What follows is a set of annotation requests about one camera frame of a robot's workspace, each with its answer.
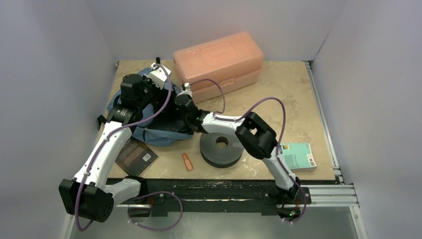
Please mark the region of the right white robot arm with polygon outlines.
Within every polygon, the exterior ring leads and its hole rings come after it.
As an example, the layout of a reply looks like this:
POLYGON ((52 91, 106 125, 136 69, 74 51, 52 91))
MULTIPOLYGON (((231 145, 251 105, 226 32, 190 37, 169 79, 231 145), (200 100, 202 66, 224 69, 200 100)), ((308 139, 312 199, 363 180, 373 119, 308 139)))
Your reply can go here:
POLYGON ((194 132, 235 135, 250 156, 262 160, 267 166, 284 202, 290 203, 299 196, 300 181, 282 155, 282 136, 277 135, 257 113, 248 110, 240 117, 214 114, 199 109, 185 94, 176 96, 175 105, 194 132))

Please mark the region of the blue student backpack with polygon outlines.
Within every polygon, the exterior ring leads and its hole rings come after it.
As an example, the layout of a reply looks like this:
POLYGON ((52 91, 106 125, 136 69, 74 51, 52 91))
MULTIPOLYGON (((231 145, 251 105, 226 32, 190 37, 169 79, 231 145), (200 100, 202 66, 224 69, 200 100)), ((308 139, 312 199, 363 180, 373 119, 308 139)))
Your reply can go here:
MULTIPOLYGON (((151 71, 152 69, 150 67, 146 67, 139 71, 137 74, 140 76, 148 75, 151 71)), ((180 87, 176 86, 174 83, 172 84, 173 85, 171 99, 166 106, 166 110, 169 110, 170 104, 174 102, 174 97, 181 92, 180 87)), ((120 91, 121 90, 119 89, 110 99, 106 107, 107 112, 112 109, 116 98, 120 97, 120 91)), ((156 107, 157 109, 155 110, 153 105, 149 104, 143 110, 144 118, 148 118, 153 115, 156 111, 160 109, 161 106, 162 103, 159 104, 159 106, 156 107)), ((186 126, 182 120, 166 119, 164 118, 163 111, 159 116, 143 124, 139 124, 136 127, 134 133, 132 134, 132 137, 153 146, 171 146, 176 141, 191 139, 193 135, 194 132, 188 126, 186 126)))

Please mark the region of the teal paperback book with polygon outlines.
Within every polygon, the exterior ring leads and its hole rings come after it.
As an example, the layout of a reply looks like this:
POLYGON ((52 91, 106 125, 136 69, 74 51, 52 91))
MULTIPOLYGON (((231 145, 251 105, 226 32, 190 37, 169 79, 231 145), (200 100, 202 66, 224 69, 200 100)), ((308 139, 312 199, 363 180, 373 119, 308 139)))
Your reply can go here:
POLYGON ((317 168, 309 143, 282 143, 282 156, 290 170, 315 171, 317 168))

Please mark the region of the dark brown paperback book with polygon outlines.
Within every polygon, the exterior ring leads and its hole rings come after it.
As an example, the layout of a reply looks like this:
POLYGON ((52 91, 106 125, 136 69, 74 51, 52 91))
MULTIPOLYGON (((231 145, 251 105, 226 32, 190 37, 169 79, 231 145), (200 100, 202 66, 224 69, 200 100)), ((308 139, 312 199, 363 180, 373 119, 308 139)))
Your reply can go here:
POLYGON ((116 163, 130 176, 139 176, 156 159, 158 155, 144 142, 131 137, 119 152, 116 163))

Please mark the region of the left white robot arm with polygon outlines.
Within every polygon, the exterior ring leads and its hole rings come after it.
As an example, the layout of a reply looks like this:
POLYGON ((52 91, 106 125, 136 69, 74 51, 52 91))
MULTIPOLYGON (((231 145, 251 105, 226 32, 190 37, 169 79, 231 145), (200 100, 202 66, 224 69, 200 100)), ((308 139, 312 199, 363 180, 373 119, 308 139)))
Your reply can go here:
POLYGON ((168 105, 172 83, 169 76, 129 74, 124 76, 120 93, 112 102, 103 133, 81 169, 64 179, 59 193, 69 215, 104 222, 113 208, 132 199, 141 204, 148 199, 145 179, 127 176, 108 185, 108 174, 135 128, 154 119, 168 105))

